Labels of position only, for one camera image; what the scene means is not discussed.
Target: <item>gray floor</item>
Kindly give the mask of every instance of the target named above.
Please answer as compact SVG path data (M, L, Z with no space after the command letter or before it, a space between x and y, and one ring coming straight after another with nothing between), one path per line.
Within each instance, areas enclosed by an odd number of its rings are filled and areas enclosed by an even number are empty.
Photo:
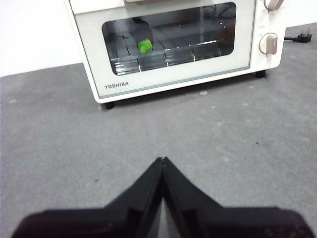
M33 212L106 205L158 156L223 206L295 209L316 233L316 49L317 35L285 42L281 66L264 79L148 95L111 111L94 102L81 64L2 78L2 237Z

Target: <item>toaster oven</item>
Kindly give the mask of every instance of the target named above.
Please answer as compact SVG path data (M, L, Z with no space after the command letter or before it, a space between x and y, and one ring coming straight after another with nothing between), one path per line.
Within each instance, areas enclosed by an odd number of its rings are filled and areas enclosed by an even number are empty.
M65 0L65 5L94 98L109 103L252 72L264 76L280 64L296 1Z

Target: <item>oven foot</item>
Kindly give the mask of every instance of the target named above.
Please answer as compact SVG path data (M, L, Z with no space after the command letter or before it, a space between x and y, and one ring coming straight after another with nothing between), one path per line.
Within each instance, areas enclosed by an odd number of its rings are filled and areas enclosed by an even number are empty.
M114 102L109 102L109 103L104 103L104 104L101 104L101 106L104 108L104 109L112 109L114 108Z
M266 70L258 71L258 72L256 72L256 77L257 78L264 78L265 73L266 73Z

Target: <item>glass window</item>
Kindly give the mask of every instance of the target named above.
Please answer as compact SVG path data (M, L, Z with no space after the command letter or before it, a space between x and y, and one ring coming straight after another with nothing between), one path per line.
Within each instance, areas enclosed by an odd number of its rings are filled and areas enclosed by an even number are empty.
M113 73L125 75L229 55L232 2L106 22L102 31Z

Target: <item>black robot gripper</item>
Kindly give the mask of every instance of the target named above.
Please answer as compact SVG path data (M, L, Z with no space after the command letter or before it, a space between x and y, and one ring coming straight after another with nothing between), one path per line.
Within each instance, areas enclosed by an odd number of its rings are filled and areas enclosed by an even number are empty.
M268 208L224 208L168 158L158 158L101 209L50 210L26 217L13 238L146 238L168 207L182 238L314 238L301 215Z

